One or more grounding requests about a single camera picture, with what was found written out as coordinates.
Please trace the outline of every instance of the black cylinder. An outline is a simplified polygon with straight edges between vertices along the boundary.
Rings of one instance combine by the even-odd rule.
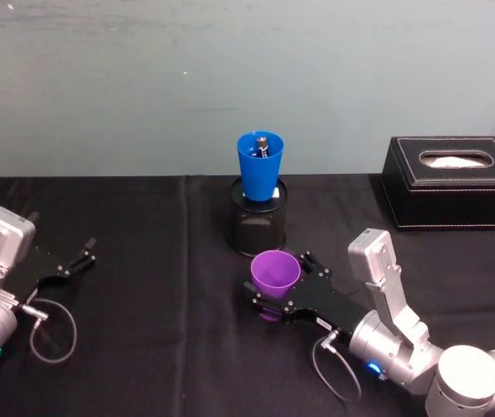
[[[276,187],[278,196],[266,202],[254,202],[243,195],[241,178],[232,184],[228,240],[242,255],[253,257],[284,246],[287,189],[281,180],[277,181]]]

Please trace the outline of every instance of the black leather tissue box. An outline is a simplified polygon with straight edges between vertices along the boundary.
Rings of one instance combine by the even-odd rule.
[[[394,137],[381,181],[398,229],[495,228],[495,137]]]

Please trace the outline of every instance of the stitching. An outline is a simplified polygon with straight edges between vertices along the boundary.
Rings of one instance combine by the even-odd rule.
[[[458,151],[461,155],[476,155],[476,154],[481,154],[483,156],[486,156],[490,163],[489,165],[487,165],[486,167],[465,167],[465,169],[484,169],[484,168],[490,168],[492,165],[494,165],[494,160],[492,159],[492,156],[490,156],[489,154],[487,154],[486,152],[484,152],[484,150],[478,150],[478,149],[463,149],[463,150],[459,150]],[[424,154],[436,154],[436,155],[442,155],[442,154],[448,154],[450,155],[452,153],[451,150],[424,150],[423,152],[421,152],[418,156],[419,158],[419,161],[421,163],[423,163],[423,161],[421,160],[421,158],[423,157]],[[441,168],[441,169],[461,169],[459,167],[444,167],[444,168]]]
[[[396,162],[396,165],[398,166],[398,169],[400,172],[403,172],[404,169],[403,167],[400,166],[400,162],[398,161],[398,158],[396,157],[396,155],[393,153],[393,157],[394,157],[394,161]],[[404,184],[406,185],[406,188],[408,189],[408,191],[410,193],[445,193],[445,192],[449,192],[449,193],[453,193],[453,192],[477,192],[477,191],[480,191],[480,192],[494,192],[495,189],[410,189],[411,185],[408,184],[406,182],[406,176],[403,175],[402,176],[402,179],[404,180]]]
[[[401,225],[398,217],[396,216],[396,211],[394,210],[393,204],[390,200],[390,196],[386,191],[386,185],[382,182],[383,190],[385,191],[386,200],[388,201],[388,206],[390,207],[390,214],[394,218],[396,226],[399,228],[495,228],[495,223],[479,223],[479,224],[413,224],[413,225]]]
[[[467,137],[459,137],[459,138],[456,138],[456,137],[453,137],[453,138],[443,138],[441,140],[444,140],[444,141],[461,141],[463,139],[466,139]],[[471,139],[471,140],[474,140],[474,141],[485,141],[485,142],[492,142],[495,144],[495,140],[491,137],[485,137],[485,138],[482,138],[482,137],[470,137],[470,138],[467,138],[467,139]],[[409,161],[407,160],[407,157],[406,157],[406,152],[404,151],[404,148],[401,146],[401,141],[438,141],[439,139],[432,139],[432,138],[419,138],[419,137],[399,137],[396,139],[396,141],[398,142],[399,144],[399,147],[400,147],[400,151],[402,152],[402,156],[404,157],[404,160],[406,161],[406,165],[407,167],[410,169],[410,175],[412,176],[413,180],[415,182],[479,182],[479,181],[487,181],[487,182],[495,182],[495,178],[472,178],[472,179],[443,179],[443,178],[440,178],[438,180],[418,180],[416,177],[415,177],[415,174],[413,173],[413,170],[412,170],[412,165],[409,163]]]

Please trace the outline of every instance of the white wall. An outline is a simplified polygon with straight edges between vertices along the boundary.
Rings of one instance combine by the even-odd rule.
[[[0,175],[378,172],[495,134],[495,0],[0,0]]]

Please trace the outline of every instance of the black cable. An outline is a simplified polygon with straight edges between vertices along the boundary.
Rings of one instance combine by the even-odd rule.
[[[325,375],[323,375],[323,373],[320,371],[319,369],[319,366],[317,365],[317,359],[315,357],[315,351],[317,350],[317,347],[326,339],[327,337],[321,337],[320,339],[318,339],[312,349],[311,349],[311,362],[313,363],[313,368],[315,369],[315,372],[317,373],[317,375],[320,377],[320,379],[323,381],[323,383],[328,387],[328,389],[330,389],[332,391],[332,393],[334,394],[334,396],[336,398],[338,398],[340,401],[344,401],[344,402],[349,402],[349,401],[357,401],[361,398],[361,385],[360,385],[360,381],[358,380],[358,377],[355,375],[355,373],[353,372],[352,370],[352,367],[350,367],[350,365],[348,364],[348,362],[346,361],[346,359],[344,359],[344,356],[342,356],[338,351],[336,351],[336,349],[334,349],[334,351],[332,353],[334,353],[336,355],[336,357],[338,359],[340,359],[340,361],[344,364],[344,366],[346,367],[348,373],[350,374],[350,376],[352,377],[353,379],[353,382],[355,383],[355,387],[356,389],[358,390],[358,394],[356,397],[354,398],[347,398],[345,397],[344,395],[341,395],[339,394],[334,388],[333,386],[330,384],[330,382],[327,380],[327,378],[325,378]]]

